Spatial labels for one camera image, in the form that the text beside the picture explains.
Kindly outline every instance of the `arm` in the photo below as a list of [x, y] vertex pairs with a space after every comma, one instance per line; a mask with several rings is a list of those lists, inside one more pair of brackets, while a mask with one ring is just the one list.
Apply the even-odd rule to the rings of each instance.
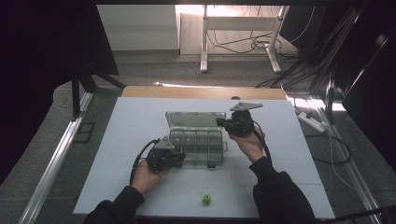
[[143, 194], [153, 189], [169, 170], [154, 173], [146, 161], [139, 162], [131, 186], [126, 186], [112, 203], [100, 202], [88, 214], [84, 224], [126, 223], [134, 218], [136, 209], [145, 201]]
[[252, 133], [244, 137], [229, 135], [252, 162], [249, 168], [258, 179], [253, 197], [261, 220], [279, 224], [317, 223], [309, 201], [286, 172], [278, 173], [268, 162], [258, 138]]

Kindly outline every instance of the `white metal stand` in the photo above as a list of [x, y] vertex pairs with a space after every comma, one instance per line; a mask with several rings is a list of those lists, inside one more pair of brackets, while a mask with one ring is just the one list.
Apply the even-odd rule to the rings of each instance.
[[223, 31], [272, 31], [269, 45], [265, 48], [271, 65], [275, 73], [280, 73], [277, 63], [274, 44], [279, 34], [280, 26], [285, 15], [285, 7], [281, 7], [276, 18], [273, 17], [208, 17], [207, 5], [204, 5], [204, 25], [202, 33], [201, 50], [201, 72], [207, 71], [207, 42], [206, 33], [208, 30]]

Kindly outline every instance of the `hand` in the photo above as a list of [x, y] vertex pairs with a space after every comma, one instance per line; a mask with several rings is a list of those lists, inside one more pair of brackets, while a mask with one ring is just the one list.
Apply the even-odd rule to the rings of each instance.
[[163, 170], [159, 173], [153, 172], [149, 169], [146, 160], [142, 160], [137, 165], [131, 187], [137, 189], [141, 194], [144, 194], [153, 189], [160, 182], [161, 177], [166, 175], [169, 170], [170, 169]]
[[[257, 133], [262, 135], [262, 131], [258, 127], [255, 127], [255, 129]], [[260, 142], [259, 138], [254, 135], [254, 133], [250, 133], [249, 135], [243, 137], [236, 136], [232, 133], [228, 133], [228, 135], [238, 144], [241, 151], [251, 162], [255, 162], [264, 156], [264, 152], [262, 151], [262, 143]]]

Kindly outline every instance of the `black sleeve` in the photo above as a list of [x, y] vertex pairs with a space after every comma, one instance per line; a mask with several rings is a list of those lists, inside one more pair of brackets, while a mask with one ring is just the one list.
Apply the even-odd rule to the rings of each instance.
[[309, 201], [286, 172], [278, 173], [265, 157], [250, 165], [257, 176], [253, 197], [265, 223], [318, 223]]
[[144, 201], [145, 198], [137, 189], [126, 186], [113, 203], [99, 203], [85, 218], [84, 224], [128, 223], [134, 218], [137, 207]]

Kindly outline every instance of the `green bottle cap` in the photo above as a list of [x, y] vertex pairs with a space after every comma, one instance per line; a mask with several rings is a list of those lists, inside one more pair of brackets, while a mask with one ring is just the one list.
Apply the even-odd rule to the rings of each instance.
[[210, 198], [210, 194], [204, 195], [204, 198], [202, 198], [202, 203], [206, 206], [210, 205], [212, 202], [212, 199]]

